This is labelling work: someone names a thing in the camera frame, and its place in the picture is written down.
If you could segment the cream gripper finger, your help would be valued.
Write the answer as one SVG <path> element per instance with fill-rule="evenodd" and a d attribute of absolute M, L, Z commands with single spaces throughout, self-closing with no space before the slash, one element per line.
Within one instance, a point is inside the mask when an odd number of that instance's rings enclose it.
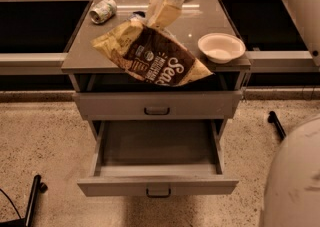
<path fill-rule="evenodd" d="M 164 0 L 149 0 L 146 12 L 148 26 L 163 26 Z"/>
<path fill-rule="evenodd" d="M 151 17 L 151 26 L 163 29 L 172 24 L 182 13 L 185 0 L 157 0 Z"/>

